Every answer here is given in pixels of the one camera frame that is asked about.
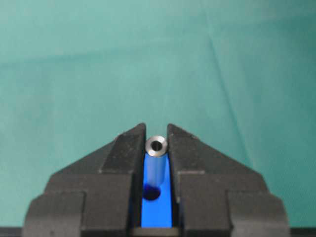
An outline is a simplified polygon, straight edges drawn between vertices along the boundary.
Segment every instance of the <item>hollow cylinder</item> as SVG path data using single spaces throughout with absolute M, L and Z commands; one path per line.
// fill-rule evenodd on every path
M 146 142 L 147 185 L 159 187 L 164 180 L 168 143 L 162 136 L 153 136 Z

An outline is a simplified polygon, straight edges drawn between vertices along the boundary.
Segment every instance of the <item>green backdrop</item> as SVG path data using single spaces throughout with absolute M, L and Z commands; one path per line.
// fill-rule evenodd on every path
M 0 226 L 50 174 L 139 122 L 261 172 L 316 226 L 316 1 L 0 3 Z

